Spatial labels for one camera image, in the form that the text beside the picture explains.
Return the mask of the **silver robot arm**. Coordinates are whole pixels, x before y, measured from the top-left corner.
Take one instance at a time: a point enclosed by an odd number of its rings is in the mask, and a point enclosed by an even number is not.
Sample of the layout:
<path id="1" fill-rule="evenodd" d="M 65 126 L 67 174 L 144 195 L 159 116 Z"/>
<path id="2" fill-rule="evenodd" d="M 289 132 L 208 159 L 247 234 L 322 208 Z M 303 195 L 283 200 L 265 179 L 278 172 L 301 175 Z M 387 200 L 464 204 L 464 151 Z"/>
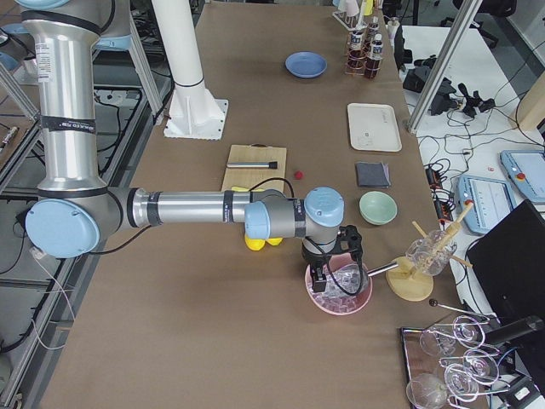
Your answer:
<path id="1" fill-rule="evenodd" d="M 312 288 L 325 290 L 330 259 L 348 254 L 361 262 L 361 237 L 343 226 L 344 202 L 329 187 L 304 199 L 262 192 L 169 193 L 113 189 L 97 161 L 93 47 L 100 40 L 129 46 L 126 1 L 24 1 L 23 26 L 37 58 L 46 176 L 26 215 L 31 242 L 57 258 L 92 251 L 124 228 L 168 222 L 242 222 L 251 239 L 297 237 L 310 268 Z"/>

